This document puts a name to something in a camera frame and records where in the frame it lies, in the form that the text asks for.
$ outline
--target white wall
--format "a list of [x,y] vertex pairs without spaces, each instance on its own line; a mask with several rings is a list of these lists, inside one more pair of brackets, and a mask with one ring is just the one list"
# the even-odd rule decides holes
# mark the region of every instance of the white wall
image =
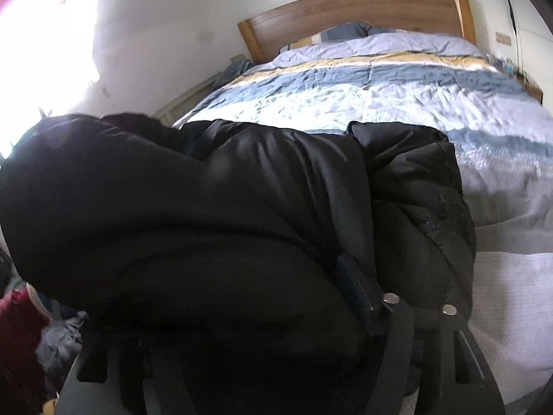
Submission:
[[[74,110],[154,113],[247,52],[236,24],[295,0],[99,0],[94,59],[100,82]],[[506,0],[470,0],[478,45],[516,60]]]
[[519,45],[519,67],[544,92],[544,107],[553,114],[553,34],[530,0],[511,0]]

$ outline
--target striped bedding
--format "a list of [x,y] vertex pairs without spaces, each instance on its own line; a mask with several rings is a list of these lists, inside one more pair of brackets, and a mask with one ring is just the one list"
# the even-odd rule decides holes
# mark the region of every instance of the striped bedding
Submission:
[[445,132],[476,225],[470,326],[505,403],[553,372],[553,118],[462,39],[379,34],[311,45],[212,93],[175,126],[249,121],[341,132],[352,120]]

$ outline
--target silver rivet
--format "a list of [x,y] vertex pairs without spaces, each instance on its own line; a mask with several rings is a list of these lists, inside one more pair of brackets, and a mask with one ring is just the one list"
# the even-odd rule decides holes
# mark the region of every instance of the silver rivet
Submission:
[[398,304],[399,303],[399,296],[397,296],[395,293],[385,293],[384,294],[384,302],[388,304]]
[[452,306],[451,304],[446,304],[442,307],[442,312],[446,315],[456,315],[457,314],[457,307]]

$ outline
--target black puffer jacket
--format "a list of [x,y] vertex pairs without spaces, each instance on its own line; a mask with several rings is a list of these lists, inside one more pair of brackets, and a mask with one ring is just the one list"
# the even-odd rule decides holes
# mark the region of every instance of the black puffer jacket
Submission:
[[411,305],[471,309],[474,228],[453,145],[427,127],[46,119],[2,166],[0,223],[21,276],[61,303],[189,326],[275,369],[336,379],[363,360],[341,253]]

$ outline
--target bed frame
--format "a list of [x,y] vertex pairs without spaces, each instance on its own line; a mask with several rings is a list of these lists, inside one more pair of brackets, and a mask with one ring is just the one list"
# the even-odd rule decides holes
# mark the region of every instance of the bed frame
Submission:
[[462,36],[476,44],[468,0],[299,0],[238,24],[256,63],[288,44],[349,21],[421,33]]

